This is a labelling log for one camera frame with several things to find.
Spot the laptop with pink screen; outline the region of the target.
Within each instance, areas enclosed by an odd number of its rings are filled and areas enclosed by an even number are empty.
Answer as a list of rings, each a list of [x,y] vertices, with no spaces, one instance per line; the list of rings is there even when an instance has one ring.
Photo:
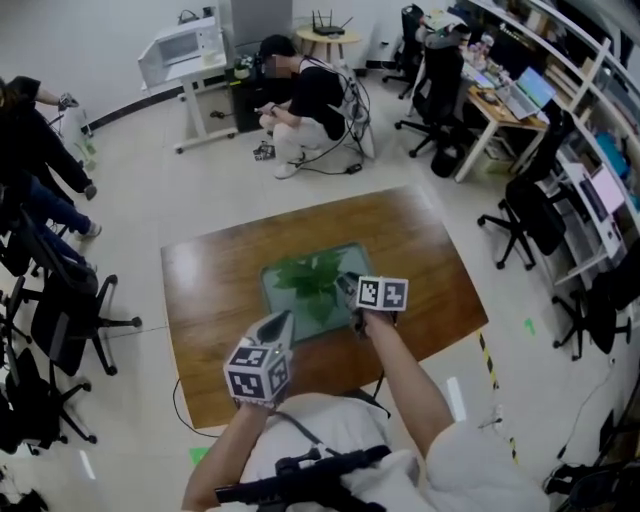
[[[600,222],[625,202],[623,193],[605,165],[601,165],[594,175],[582,179],[579,186]]]

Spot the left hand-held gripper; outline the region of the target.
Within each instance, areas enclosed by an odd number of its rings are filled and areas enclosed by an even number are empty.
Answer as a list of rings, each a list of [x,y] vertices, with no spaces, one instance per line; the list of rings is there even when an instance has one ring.
[[[291,381],[295,317],[290,310],[271,313],[252,324],[223,366],[236,402],[280,404]]]

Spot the grey-green rectangular tray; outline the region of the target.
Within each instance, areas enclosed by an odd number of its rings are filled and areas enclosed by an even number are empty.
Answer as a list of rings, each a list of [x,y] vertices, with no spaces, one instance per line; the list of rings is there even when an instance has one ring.
[[[349,271],[360,275],[369,275],[372,273],[370,259],[366,249],[361,244],[352,242],[325,250],[331,249],[342,250],[344,252],[344,257],[339,267],[340,274]],[[318,252],[320,251],[298,257],[317,254]],[[294,290],[282,290],[275,287],[277,277],[274,265],[278,262],[264,267],[260,272],[264,301],[267,310],[271,313],[283,310],[290,310],[293,313],[295,317],[293,343],[295,345],[316,338],[326,332],[349,325],[350,312],[345,305],[344,295],[337,286],[338,307],[333,310],[326,324],[321,326],[310,317],[303,302],[296,299]]]

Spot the green potted plant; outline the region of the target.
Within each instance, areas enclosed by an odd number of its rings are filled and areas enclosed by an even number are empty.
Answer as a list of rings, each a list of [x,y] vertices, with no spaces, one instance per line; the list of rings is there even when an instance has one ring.
[[[310,317],[324,326],[338,307],[336,279],[340,274],[344,252],[324,250],[298,258],[288,258],[274,265],[275,287],[294,290]]]

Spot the pale storage box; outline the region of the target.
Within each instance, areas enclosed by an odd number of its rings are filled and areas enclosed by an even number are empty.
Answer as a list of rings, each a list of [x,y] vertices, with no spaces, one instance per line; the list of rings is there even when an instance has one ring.
[[[478,171],[483,174],[508,174],[516,160],[515,153],[502,137],[491,139],[478,160]]]

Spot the wooden desk with white legs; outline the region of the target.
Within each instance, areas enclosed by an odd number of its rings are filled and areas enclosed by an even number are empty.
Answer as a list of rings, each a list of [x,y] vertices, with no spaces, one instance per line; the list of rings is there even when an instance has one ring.
[[[484,151],[489,141],[493,138],[499,128],[514,128],[526,131],[532,131],[534,138],[519,154],[511,166],[513,172],[519,171],[524,163],[529,159],[533,152],[537,149],[543,140],[545,133],[549,127],[547,123],[538,119],[536,116],[530,116],[524,120],[518,120],[500,100],[496,104],[491,104],[480,97],[482,92],[475,85],[471,85],[467,92],[467,99],[487,120],[487,126],[481,133],[479,139],[471,147],[470,153],[462,163],[460,169],[454,176],[456,183],[463,182],[468,174],[475,167],[481,153]]]

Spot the black router with antennas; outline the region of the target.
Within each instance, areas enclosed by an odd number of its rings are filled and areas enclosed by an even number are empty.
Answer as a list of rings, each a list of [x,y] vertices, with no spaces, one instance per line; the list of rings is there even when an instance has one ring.
[[[349,18],[343,25],[333,24],[333,12],[329,16],[323,16],[319,10],[312,12],[312,32],[320,36],[342,36],[345,34],[346,25],[351,21]]]

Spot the person's left forearm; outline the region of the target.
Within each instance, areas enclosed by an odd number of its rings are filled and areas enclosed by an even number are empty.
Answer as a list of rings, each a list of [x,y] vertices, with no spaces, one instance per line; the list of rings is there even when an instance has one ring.
[[[269,415],[269,411],[250,406],[243,406],[236,412],[193,470],[183,496],[181,512],[208,512],[220,506],[216,490],[240,482]]]

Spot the black equipment pile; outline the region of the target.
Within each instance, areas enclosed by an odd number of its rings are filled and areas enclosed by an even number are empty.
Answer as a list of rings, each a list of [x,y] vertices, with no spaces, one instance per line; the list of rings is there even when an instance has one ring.
[[[612,505],[610,512],[640,512],[640,458],[596,466],[562,464],[543,491],[567,496],[569,505],[581,511]]]

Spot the person's white shirt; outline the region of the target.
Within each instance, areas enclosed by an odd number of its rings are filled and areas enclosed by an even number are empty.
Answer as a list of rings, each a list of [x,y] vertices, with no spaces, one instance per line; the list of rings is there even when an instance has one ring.
[[[312,443],[302,428],[326,447],[350,453],[389,444],[387,420],[381,408],[360,399],[317,393],[290,398],[267,421],[241,480],[273,477],[278,460],[307,453]],[[549,512],[548,497],[500,439],[468,422],[441,432],[424,460],[402,449],[342,482],[387,512]]]

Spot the black computer monitor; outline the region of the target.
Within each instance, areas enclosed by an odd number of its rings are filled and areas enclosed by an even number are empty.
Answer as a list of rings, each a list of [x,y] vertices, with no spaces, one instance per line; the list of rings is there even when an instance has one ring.
[[[518,39],[499,31],[489,51],[489,58],[501,65],[512,79],[517,79],[529,66],[529,49]]]

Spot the grey metal cabinet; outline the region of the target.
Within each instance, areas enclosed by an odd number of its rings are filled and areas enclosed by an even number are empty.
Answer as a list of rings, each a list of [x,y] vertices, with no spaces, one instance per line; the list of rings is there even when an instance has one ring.
[[[259,44],[267,36],[289,35],[293,0],[217,0],[221,27],[232,47]]]

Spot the white shelving unit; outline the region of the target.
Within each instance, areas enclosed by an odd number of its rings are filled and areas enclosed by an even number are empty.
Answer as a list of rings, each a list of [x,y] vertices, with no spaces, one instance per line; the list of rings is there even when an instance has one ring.
[[[593,135],[607,132],[628,164],[614,173],[640,234],[640,79],[614,55],[607,21],[632,24],[640,44],[640,13],[625,0],[451,0],[484,27],[503,29],[544,54],[563,105]]]

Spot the black chair with grey jacket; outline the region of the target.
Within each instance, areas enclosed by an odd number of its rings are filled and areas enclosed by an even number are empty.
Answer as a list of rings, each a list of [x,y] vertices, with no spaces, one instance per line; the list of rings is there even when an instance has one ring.
[[[397,130],[407,126],[426,134],[424,140],[409,151],[410,158],[416,158],[422,148],[440,138],[445,127],[456,124],[454,110],[462,83],[463,48],[470,35],[466,24],[457,24],[442,34],[431,33],[424,38],[425,76],[418,81],[412,99],[423,123],[406,120],[395,123]]]

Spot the white microwave oven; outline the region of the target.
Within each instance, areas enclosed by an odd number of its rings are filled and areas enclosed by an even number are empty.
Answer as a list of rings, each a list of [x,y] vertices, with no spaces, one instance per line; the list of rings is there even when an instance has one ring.
[[[151,91],[189,76],[224,70],[221,29],[208,17],[161,30],[138,58],[143,88]]]

